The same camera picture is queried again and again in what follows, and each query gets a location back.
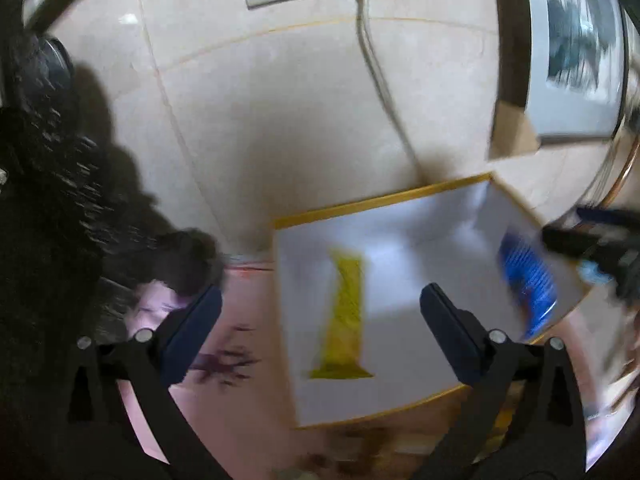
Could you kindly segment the blue snack packet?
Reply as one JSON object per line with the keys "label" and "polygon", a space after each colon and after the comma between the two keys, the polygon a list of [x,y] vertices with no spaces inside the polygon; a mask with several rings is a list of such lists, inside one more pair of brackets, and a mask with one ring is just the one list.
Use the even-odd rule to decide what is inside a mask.
{"label": "blue snack packet", "polygon": [[516,304],[526,314],[525,338],[538,334],[550,320],[558,293],[544,259],[528,240],[506,231],[498,259]]}

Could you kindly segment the yellow long snack packet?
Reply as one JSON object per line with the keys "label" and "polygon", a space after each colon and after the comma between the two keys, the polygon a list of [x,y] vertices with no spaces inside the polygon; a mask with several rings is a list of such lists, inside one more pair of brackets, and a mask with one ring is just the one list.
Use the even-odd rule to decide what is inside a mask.
{"label": "yellow long snack packet", "polygon": [[322,339],[318,365],[310,379],[357,380],[372,378],[361,365],[364,259],[356,252],[332,250],[335,290],[331,314]]}

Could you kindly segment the pink floral tablecloth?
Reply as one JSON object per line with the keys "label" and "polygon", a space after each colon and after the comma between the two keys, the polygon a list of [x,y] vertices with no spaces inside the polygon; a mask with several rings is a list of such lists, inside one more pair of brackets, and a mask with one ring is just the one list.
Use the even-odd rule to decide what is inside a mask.
{"label": "pink floral tablecloth", "polygon": [[410,476],[469,396],[459,387],[377,420],[299,429],[279,348],[273,272],[234,266],[224,307],[172,398],[235,479],[400,479]]}

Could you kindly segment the dark carved wooden furniture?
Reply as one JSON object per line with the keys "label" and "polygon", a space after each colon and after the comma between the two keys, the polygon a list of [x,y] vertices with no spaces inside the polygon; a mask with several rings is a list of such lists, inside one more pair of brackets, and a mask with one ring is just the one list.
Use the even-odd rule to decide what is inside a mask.
{"label": "dark carved wooden furniture", "polygon": [[155,328],[224,279],[215,241],[170,226],[143,192],[134,161],[111,137],[111,117],[88,70],[62,42],[22,32],[2,53],[8,104],[22,132],[14,155],[52,208],[81,232],[101,272],[89,309],[99,344]]}

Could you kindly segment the yellow cardboard box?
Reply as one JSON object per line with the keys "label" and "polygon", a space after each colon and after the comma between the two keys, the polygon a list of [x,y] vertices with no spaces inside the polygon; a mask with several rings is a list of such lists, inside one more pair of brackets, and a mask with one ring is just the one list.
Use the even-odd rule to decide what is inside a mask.
{"label": "yellow cardboard box", "polygon": [[[458,388],[420,311],[436,283],[486,328],[526,340],[498,252],[507,232],[537,244],[541,224],[491,174],[296,214],[276,221],[272,246],[294,417],[300,428],[400,412]],[[363,261],[361,379],[314,379],[336,272],[332,255]]]}

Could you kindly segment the lotus painting with frame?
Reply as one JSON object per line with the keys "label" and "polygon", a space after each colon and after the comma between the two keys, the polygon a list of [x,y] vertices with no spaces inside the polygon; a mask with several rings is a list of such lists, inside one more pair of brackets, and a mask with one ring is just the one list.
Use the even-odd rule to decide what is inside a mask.
{"label": "lotus painting with frame", "polygon": [[497,9],[490,157],[612,139],[629,67],[620,0],[497,0]]}

